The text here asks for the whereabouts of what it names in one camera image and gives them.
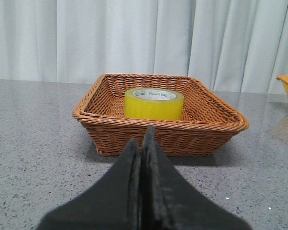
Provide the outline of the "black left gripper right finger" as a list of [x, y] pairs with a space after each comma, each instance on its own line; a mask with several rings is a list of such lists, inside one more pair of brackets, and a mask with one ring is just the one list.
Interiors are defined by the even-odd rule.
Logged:
[[142, 144], [143, 230], [249, 230], [241, 218], [213, 203], [175, 169], [147, 128]]

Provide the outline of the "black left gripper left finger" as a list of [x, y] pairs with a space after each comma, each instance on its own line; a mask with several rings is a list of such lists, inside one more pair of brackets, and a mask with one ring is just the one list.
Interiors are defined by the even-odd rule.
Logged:
[[139, 230], [141, 156], [127, 142], [112, 167], [91, 188], [48, 212], [39, 230]]

